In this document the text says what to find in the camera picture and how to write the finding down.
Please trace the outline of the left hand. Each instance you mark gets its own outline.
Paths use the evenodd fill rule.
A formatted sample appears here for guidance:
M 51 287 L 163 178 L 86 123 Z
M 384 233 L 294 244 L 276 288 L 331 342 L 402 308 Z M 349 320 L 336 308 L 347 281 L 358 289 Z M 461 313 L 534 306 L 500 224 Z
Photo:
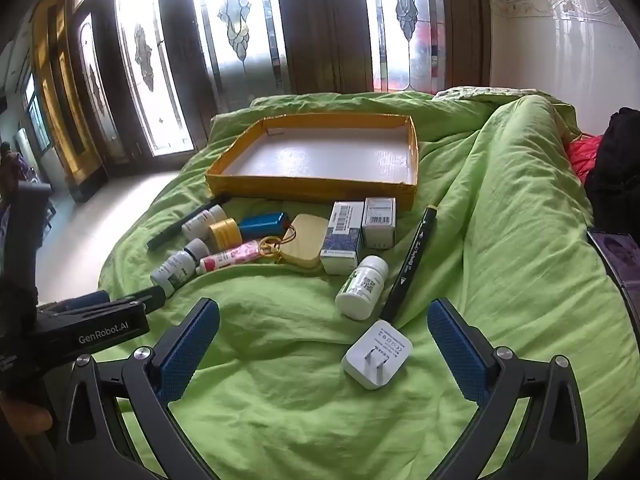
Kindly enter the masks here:
M 51 414 L 41 406 L 1 395 L 1 411 L 12 430 L 20 437 L 38 436 L 53 425 Z

